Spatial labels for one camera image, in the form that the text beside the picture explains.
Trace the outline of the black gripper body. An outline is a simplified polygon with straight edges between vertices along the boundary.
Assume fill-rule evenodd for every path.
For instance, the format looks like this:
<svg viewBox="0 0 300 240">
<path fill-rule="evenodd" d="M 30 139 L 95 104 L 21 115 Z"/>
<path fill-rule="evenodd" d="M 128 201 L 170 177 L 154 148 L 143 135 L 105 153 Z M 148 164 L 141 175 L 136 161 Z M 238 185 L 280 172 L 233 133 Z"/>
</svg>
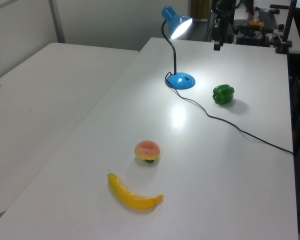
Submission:
<svg viewBox="0 0 300 240">
<path fill-rule="evenodd" d="M 212 26 L 212 40 L 215 43 L 224 43 L 227 27 L 222 22 L 217 22 Z"/>
</svg>

